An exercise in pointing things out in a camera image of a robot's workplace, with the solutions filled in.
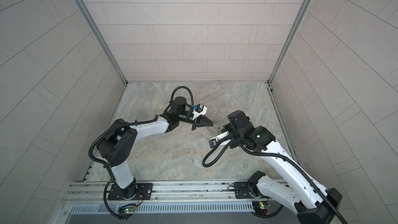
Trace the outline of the metal key holder plate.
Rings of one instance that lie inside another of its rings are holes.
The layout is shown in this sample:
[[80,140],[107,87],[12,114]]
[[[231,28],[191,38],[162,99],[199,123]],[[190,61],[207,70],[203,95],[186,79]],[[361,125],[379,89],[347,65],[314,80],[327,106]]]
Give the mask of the metal key holder plate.
[[223,126],[216,124],[213,127],[209,127],[209,130],[212,136],[218,136],[224,132]]

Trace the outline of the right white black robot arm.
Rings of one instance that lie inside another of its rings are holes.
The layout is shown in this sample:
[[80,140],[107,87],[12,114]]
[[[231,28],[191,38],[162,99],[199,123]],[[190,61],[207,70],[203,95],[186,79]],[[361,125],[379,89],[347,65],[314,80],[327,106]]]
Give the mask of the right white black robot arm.
[[264,196],[277,201],[295,213],[302,224],[329,224],[334,218],[346,223],[339,212],[342,195],[337,189],[327,188],[316,181],[287,154],[267,128],[255,128],[243,111],[229,114],[228,120],[224,129],[231,135],[230,144],[262,158],[287,182],[283,185],[258,171],[248,180],[249,191],[254,197]]

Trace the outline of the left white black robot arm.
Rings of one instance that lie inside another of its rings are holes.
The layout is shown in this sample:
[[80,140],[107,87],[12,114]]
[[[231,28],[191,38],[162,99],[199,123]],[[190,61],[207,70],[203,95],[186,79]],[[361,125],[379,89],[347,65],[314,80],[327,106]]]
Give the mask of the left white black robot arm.
[[192,130],[212,127],[214,122],[205,116],[207,108],[201,104],[187,104],[182,96],[171,98],[163,114],[151,120],[126,122],[116,120],[113,125],[93,143],[102,159],[91,157],[108,171],[115,191],[124,199],[134,198],[138,192],[127,159],[135,141],[173,131],[180,122],[192,125]]

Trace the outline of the perforated vent strip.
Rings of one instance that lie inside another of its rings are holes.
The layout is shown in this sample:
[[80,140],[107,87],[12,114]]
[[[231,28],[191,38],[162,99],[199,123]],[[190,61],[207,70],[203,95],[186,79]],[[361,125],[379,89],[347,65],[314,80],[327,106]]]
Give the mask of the perforated vent strip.
[[[143,203],[135,211],[138,214],[155,213],[229,213],[253,212],[252,202],[167,202]],[[74,204],[72,214],[107,214],[104,204]]]

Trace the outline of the right circuit board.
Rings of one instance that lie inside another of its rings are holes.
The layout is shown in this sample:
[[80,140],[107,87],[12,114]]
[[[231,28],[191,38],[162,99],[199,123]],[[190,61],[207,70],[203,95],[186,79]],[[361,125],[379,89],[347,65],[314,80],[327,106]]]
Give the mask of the right circuit board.
[[256,215],[266,216],[272,206],[268,202],[252,202],[252,207]]

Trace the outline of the circuit board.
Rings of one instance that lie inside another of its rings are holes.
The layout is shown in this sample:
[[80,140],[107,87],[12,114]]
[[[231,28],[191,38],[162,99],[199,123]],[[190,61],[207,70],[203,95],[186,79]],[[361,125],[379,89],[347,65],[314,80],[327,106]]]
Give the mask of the circuit board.
[[268,202],[252,202],[252,207],[256,215],[266,216],[272,206]]
[[127,204],[118,209],[118,214],[133,214],[136,209],[136,204]]

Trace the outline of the left circuit board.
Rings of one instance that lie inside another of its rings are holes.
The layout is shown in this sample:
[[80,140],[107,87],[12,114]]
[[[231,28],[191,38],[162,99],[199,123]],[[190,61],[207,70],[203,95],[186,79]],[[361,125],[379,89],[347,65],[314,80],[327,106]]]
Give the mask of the left circuit board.
[[127,204],[118,209],[118,214],[133,214],[136,209],[136,204]]

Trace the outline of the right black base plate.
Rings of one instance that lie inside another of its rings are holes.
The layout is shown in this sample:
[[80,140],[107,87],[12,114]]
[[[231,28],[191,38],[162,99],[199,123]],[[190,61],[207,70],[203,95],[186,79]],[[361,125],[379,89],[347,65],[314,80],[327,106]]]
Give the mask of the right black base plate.
[[236,199],[268,199],[268,196],[262,195],[256,188],[256,185],[249,182],[236,181],[232,185],[232,189]]

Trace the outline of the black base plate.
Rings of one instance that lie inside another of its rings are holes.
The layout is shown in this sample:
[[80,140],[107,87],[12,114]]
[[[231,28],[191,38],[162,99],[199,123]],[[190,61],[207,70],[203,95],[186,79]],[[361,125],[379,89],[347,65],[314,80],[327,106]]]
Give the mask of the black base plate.
[[236,181],[232,185],[232,189],[236,199],[268,199],[268,196],[262,195],[256,188],[256,185],[249,182]]
[[124,200],[150,200],[153,190],[152,183],[137,183],[121,189],[117,184],[113,184],[110,190],[107,191],[107,200],[124,201]]

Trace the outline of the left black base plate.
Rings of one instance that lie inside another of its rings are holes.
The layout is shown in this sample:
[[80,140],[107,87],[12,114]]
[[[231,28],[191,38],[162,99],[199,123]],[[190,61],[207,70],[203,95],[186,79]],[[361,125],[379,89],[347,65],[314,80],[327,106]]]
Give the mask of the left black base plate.
[[113,184],[110,190],[107,191],[107,200],[124,201],[124,200],[150,200],[153,190],[152,183],[137,183],[121,189],[117,184]]

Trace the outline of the aluminium mounting rail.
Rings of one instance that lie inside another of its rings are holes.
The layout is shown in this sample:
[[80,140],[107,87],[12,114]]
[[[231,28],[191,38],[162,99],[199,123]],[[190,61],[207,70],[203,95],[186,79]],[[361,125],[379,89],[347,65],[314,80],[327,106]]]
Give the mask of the aluminium mounting rail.
[[107,200],[110,204],[127,203],[167,203],[167,202],[237,202],[264,201],[266,199],[236,199],[232,189],[234,182],[249,182],[256,185],[262,195],[268,196],[269,200],[275,200],[284,206],[294,206],[302,203],[307,208],[314,208],[317,203],[322,202],[315,189],[308,183],[299,183],[290,186],[284,180],[273,180],[268,176],[259,179],[238,180],[172,180],[172,181],[139,181],[138,183],[152,183],[153,190],[150,200],[107,200],[112,185],[105,182],[72,183],[62,203],[103,203]]

